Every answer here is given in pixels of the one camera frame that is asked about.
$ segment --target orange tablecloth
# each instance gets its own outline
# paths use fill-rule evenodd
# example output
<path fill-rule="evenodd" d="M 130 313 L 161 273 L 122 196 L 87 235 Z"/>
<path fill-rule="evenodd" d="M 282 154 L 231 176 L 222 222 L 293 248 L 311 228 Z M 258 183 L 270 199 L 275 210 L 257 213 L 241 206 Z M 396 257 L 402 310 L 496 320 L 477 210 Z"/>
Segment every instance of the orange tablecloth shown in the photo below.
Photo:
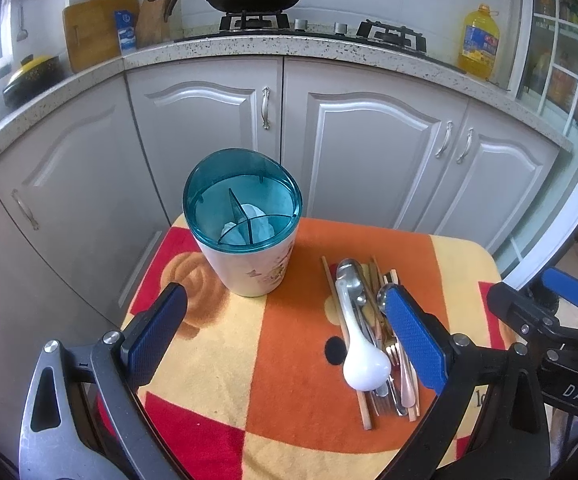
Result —
<path fill-rule="evenodd" d="M 125 325 L 170 281 L 189 295 L 184 322 L 152 382 L 139 391 L 163 439 L 196 480 L 373 479 L 415 428 L 373 417 L 364 431 L 355 392 L 324 345 L 341 335 L 320 256 L 396 269 L 421 307 L 480 346 L 511 339 L 484 306 L 499 281 L 493 259 L 464 240 L 301 219 L 287 275 L 271 294 L 230 293 L 199 252 L 184 218 L 165 236 Z M 421 412 L 434 394 L 421 391 Z M 472 403 L 443 463 L 455 460 L 477 418 Z"/>

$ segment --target blue and white box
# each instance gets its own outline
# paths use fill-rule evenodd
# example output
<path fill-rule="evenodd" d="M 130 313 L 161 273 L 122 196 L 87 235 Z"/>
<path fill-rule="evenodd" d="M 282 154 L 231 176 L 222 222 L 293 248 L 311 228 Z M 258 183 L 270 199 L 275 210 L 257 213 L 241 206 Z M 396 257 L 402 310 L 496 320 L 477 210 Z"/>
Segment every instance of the blue and white box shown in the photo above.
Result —
<path fill-rule="evenodd" d="M 120 54 L 129 54 L 136 51 L 136 32 L 134 30 L 134 17 L 128 10 L 114 10 L 116 30 L 118 31 L 118 43 Z"/>

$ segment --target teal lid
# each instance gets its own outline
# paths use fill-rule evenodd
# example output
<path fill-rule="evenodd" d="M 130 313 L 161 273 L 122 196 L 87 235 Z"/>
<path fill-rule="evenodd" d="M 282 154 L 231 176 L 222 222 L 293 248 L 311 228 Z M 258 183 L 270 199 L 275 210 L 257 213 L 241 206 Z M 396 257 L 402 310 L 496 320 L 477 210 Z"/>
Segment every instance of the teal lid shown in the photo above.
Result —
<path fill-rule="evenodd" d="M 293 177 L 271 158 L 229 148 L 194 168 L 182 208 L 198 241 L 223 253 L 246 254 L 287 238 L 300 219 L 303 197 Z"/>

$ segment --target gas stove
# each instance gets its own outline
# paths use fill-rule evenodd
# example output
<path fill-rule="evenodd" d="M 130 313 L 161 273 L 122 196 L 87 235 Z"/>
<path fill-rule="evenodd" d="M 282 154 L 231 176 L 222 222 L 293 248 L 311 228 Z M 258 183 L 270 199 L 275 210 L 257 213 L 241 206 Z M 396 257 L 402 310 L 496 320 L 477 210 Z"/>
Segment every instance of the gas stove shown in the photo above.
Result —
<path fill-rule="evenodd" d="M 299 36 L 301 38 L 350 41 L 351 43 L 360 43 L 385 48 L 386 50 L 392 50 L 394 52 L 402 52 L 464 73 L 463 70 L 454 65 L 428 56 L 427 40 L 422 34 L 410 28 L 365 20 L 360 23 L 355 34 L 340 32 L 340 30 L 347 30 L 347 26 L 343 23 L 336 23 L 334 29 L 338 32 L 326 33 L 294 30 L 289 27 L 288 17 L 283 12 L 268 12 L 262 14 L 244 12 L 242 14 L 225 14 L 220 21 L 219 31 L 215 34 L 183 38 L 178 41 L 222 38 L 224 36 Z"/>

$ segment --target metal screw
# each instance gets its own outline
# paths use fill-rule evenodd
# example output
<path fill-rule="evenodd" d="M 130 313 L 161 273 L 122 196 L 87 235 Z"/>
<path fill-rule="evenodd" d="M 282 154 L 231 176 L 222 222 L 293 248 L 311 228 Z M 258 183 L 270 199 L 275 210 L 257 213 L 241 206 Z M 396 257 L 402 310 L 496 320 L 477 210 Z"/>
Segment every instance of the metal screw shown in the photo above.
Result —
<path fill-rule="evenodd" d="M 514 351 L 518 355 L 527 355 L 527 347 L 522 343 L 514 343 Z"/>
<path fill-rule="evenodd" d="M 118 330 L 112 330 L 111 332 L 107 332 L 104 336 L 102 336 L 102 340 L 108 345 L 113 345 L 119 339 L 120 332 L 118 332 Z"/>
<path fill-rule="evenodd" d="M 469 346 L 471 339 L 464 334 L 453 334 L 453 342 L 458 346 Z"/>
<path fill-rule="evenodd" d="M 50 354 L 57 348 L 58 348 L 58 341 L 56 341 L 55 339 L 51 339 L 51 341 L 47 341 L 45 343 L 45 352 L 47 352 L 48 354 Z"/>

